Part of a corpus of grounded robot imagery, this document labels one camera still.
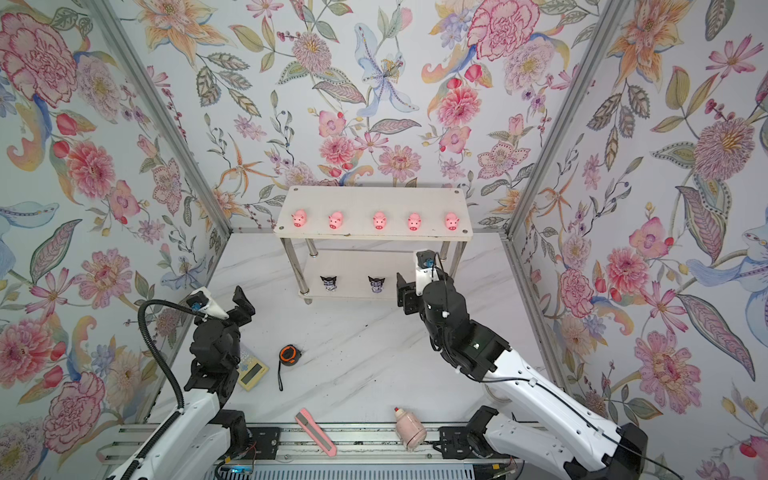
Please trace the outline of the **pink pig toy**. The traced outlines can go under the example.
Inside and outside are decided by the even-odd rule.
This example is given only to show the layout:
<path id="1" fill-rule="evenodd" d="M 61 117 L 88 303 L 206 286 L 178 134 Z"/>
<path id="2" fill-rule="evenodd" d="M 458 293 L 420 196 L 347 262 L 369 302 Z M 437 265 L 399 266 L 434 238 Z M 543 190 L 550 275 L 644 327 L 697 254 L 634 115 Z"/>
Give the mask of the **pink pig toy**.
<path id="1" fill-rule="evenodd" d="M 457 214 L 450 212 L 445 216 L 444 224 L 447 230 L 454 232 L 459 228 L 460 218 Z"/>
<path id="2" fill-rule="evenodd" d="M 418 231 L 422 225 L 421 216 L 418 213 L 412 213 L 407 219 L 407 227 L 410 231 Z"/>
<path id="3" fill-rule="evenodd" d="M 299 209 L 291 214 L 291 220 L 296 228 L 302 228 L 307 224 L 308 215 L 305 210 Z"/>

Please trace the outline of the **Kuromi figure black purple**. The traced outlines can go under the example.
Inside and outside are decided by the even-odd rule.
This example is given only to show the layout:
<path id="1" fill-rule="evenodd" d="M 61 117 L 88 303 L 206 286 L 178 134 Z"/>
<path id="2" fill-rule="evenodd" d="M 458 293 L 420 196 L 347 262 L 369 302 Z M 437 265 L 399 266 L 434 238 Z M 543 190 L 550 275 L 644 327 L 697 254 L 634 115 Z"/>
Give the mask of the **Kuromi figure black purple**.
<path id="1" fill-rule="evenodd" d="M 321 276 L 320 279 L 327 291 L 335 291 L 338 288 L 337 276 Z"/>

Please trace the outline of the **small pink toy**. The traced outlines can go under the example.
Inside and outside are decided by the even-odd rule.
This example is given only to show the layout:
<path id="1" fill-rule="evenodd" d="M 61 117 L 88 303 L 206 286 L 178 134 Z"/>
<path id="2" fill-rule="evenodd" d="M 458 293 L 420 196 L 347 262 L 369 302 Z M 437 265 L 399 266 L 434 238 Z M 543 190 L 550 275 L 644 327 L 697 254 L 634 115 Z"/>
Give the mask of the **small pink toy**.
<path id="1" fill-rule="evenodd" d="M 382 211 L 378 211 L 373 216 L 373 225 L 376 230 L 383 230 L 387 224 L 387 217 Z"/>

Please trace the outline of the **pink toy cluster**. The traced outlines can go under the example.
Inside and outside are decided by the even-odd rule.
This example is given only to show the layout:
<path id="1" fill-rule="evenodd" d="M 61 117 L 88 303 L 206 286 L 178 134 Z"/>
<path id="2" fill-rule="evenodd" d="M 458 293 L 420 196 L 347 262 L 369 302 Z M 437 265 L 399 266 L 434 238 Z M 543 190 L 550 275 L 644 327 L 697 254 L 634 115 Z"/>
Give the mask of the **pink toy cluster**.
<path id="1" fill-rule="evenodd" d="M 333 212 L 328 217 L 329 228 L 332 230 L 338 230 L 343 225 L 343 214 L 340 211 Z"/>

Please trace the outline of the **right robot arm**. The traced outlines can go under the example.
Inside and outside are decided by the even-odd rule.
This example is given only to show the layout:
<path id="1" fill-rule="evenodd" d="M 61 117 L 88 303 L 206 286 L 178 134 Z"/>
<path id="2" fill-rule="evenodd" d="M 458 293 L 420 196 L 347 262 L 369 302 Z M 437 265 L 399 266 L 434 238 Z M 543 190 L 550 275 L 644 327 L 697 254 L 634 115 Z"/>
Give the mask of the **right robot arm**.
<path id="1" fill-rule="evenodd" d="M 589 410 L 536 371 L 492 329 L 471 319 L 466 301 L 440 269 L 399 277 L 397 304 L 425 325 L 431 347 L 458 374 L 495 386 L 535 418 L 527 425 L 480 407 L 464 427 L 479 458 L 521 460 L 559 479 L 638 479 L 652 460 L 638 426 L 617 425 Z"/>

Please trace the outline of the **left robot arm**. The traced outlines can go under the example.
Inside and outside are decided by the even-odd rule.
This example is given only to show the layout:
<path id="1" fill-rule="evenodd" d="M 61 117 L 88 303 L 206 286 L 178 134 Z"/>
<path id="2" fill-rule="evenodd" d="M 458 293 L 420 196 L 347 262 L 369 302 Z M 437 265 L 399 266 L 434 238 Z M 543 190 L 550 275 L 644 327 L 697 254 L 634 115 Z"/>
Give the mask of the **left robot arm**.
<path id="1" fill-rule="evenodd" d="M 255 308 L 237 286 L 234 307 L 224 310 L 201 287 L 181 302 L 152 299 L 138 308 L 141 336 L 171 387 L 176 408 L 111 479 L 201 479 L 216 464 L 233 459 L 252 445 L 245 414 L 225 407 L 239 378 L 240 328 Z M 149 332 L 146 313 L 153 306 L 181 312 L 194 320 L 190 377 L 181 384 Z"/>

